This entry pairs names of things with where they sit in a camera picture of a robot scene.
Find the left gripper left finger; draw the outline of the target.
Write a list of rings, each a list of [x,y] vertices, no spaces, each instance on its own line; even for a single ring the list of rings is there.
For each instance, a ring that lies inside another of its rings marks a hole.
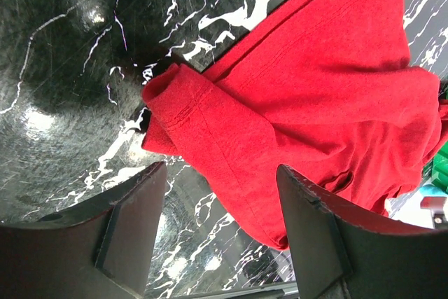
[[[142,298],[167,168],[135,176],[33,223],[1,227],[2,298]]]

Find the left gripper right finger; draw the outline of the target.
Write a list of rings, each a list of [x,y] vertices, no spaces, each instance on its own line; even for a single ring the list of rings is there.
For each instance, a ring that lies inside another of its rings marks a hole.
[[[383,217],[279,165],[301,298],[446,298],[447,231]]]

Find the red t shirt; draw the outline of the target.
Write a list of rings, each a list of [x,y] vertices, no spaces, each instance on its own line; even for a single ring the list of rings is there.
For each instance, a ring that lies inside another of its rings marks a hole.
[[[287,0],[211,68],[150,80],[143,149],[179,155],[241,228],[288,240],[279,165],[377,214],[447,141],[439,78],[410,65],[404,0]]]

